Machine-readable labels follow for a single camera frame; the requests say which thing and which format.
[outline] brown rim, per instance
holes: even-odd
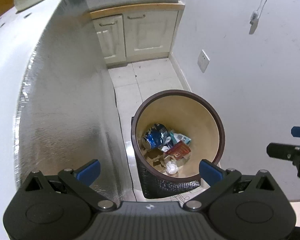
[[[212,115],[213,119],[215,120],[215,122],[217,124],[218,131],[219,131],[219,148],[217,151],[217,155],[213,160],[213,163],[218,163],[222,157],[223,150],[225,148],[225,130],[223,128],[223,125],[222,125],[219,115],[206,100],[204,100],[203,98],[199,97],[198,95],[196,95],[194,93],[184,91],[184,90],[166,90],[166,91],[156,93],[153,96],[149,97],[146,101],[144,101],[142,103],[142,105],[138,108],[136,114],[134,115],[132,124],[131,124],[131,141],[132,141],[133,149],[136,153],[136,157],[142,162],[142,164],[147,168],[147,170],[149,172],[151,172],[153,175],[160,177],[162,179],[174,181],[174,182],[189,182],[189,181],[193,181],[193,180],[200,180],[201,177],[200,177],[199,172],[197,175],[187,177],[187,178],[175,178],[175,177],[170,177],[170,176],[164,175],[163,173],[157,171],[154,167],[152,167],[146,161],[146,159],[143,157],[143,155],[140,152],[140,149],[139,149],[139,146],[137,143],[137,138],[136,138],[137,123],[139,121],[139,118],[140,118],[142,112],[144,111],[144,109],[149,104],[151,104],[153,101],[155,101],[159,98],[163,98],[166,96],[184,96],[184,97],[191,98],[191,99],[197,101],[198,103],[200,103],[201,105],[203,105],[210,112],[210,114]]]

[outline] foil curtain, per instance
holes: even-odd
[[[132,189],[114,87],[86,0],[62,0],[24,76],[15,123],[17,187],[31,170],[55,175],[91,159],[91,187],[115,201]]]

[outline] white cabinet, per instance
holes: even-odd
[[[126,61],[122,15],[93,20],[106,64]]]
[[[127,60],[170,52],[178,11],[124,13]]]

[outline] electrical socket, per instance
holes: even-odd
[[[199,65],[202,73],[204,73],[206,71],[209,62],[210,62],[210,59],[208,58],[207,54],[204,52],[204,50],[201,50],[200,55],[198,57],[198,65]]]

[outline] floor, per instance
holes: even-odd
[[[168,89],[183,90],[170,60],[164,58],[130,63],[127,66],[111,68],[109,73],[117,96],[122,135],[137,201],[179,201],[183,205],[206,190],[209,186],[203,180],[201,187],[193,191],[163,199],[146,199],[141,190],[130,138],[131,117],[149,96]],[[300,202],[292,202],[291,205],[297,216],[297,226],[300,226]]]

